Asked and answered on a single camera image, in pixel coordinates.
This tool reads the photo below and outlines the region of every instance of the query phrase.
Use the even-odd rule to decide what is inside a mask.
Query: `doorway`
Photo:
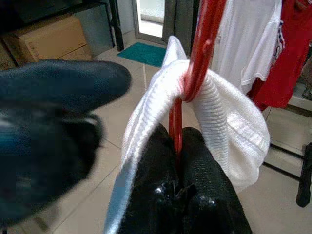
[[[165,0],[133,0],[136,38],[164,44]]]

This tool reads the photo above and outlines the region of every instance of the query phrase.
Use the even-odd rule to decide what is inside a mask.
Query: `white t-shirt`
[[[243,93],[265,81],[280,24],[282,0],[228,0],[214,47],[212,70]]]

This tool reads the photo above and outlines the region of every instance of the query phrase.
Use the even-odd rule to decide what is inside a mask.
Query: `red shirt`
[[[282,34],[285,48],[271,68],[267,80],[256,80],[248,93],[261,110],[268,106],[286,107],[312,39],[312,5],[300,10],[296,6],[296,0],[283,0],[281,19],[284,21]]]

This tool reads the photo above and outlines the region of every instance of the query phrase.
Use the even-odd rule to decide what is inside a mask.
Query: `gloved hand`
[[[123,95],[130,80],[112,62],[48,60],[0,72],[0,229],[87,177],[103,137],[88,112]]]

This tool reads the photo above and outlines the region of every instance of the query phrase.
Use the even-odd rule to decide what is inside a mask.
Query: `white fabric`
[[[153,76],[125,131],[121,171],[115,181],[105,234],[118,232],[142,150],[174,100],[183,96],[183,75],[188,65],[180,42],[170,37],[163,66]],[[207,72],[193,103],[205,144],[236,190],[241,191],[255,183],[270,141],[260,111],[246,96],[211,70]]]
[[[243,93],[267,79],[282,0],[228,0],[214,48],[212,70]]]

